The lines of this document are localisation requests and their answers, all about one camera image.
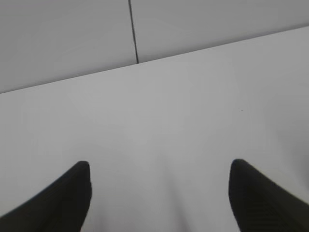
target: dark vertical line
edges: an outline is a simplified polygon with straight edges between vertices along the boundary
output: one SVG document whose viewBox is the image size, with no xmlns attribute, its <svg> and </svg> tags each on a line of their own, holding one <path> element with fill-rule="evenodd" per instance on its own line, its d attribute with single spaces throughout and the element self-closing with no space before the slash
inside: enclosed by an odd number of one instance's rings
<svg viewBox="0 0 309 232">
<path fill-rule="evenodd" d="M 139 56 L 137 54 L 137 46 L 136 46 L 136 38 L 135 38 L 135 29 L 134 29 L 134 23 L 133 23 L 133 14 L 132 14 L 131 0 L 129 0 L 129 9 L 130 9 L 130 17 L 131 17 L 131 25 L 132 25 L 132 33 L 133 33 L 133 41 L 134 41 L 136 62 L 139 64 L 140 62 L 139 62 Z"/>
</svg>

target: white table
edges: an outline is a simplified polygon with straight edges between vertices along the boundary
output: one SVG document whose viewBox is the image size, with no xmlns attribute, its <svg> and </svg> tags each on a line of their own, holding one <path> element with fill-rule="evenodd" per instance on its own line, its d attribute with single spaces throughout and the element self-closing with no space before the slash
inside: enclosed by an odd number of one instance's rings
<svg viewBox="0 0 309 232">
<path fill-rule="evenodd" d="M 243 158 L 309 203 L 309 28 L 0 95 L 0 213 L 78 160 L 83 232 L 236 232 Z"/>
</svg>

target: white desk surface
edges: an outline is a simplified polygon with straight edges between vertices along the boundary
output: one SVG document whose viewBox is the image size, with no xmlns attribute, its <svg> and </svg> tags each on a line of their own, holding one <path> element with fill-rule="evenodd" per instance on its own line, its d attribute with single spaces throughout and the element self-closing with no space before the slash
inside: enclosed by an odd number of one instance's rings
<svg viewBox="0 0 309 232">
<path fill-rule="evenodd" d="M 83 232 L 236 232 L 243 158 L 309 203 L 309 28 L 0 95 L 0 213 L 79 160 Z"/>
</svg>

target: gray wall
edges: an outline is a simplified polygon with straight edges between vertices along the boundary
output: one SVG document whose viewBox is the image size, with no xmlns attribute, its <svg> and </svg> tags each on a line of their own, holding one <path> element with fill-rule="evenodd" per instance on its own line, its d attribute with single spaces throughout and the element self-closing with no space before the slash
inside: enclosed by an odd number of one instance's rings
<svg viewBox="0 0 309 232">
<path fill-rule="evenodd" d="M 0 93 L 136 63 L 125 0 L 1 0 Z"/>
<path fill-rule="evenodd" d="M 309 23 L 307 0 L 132 0 L 140 62 Z M 0 93 L 136 63 L 127 0 L 0 1 Z"/>
<path fill-rule="evenodd" d="M 308 0 L 132 0 L 140 61 L 309 25 Z"/>
</svg>

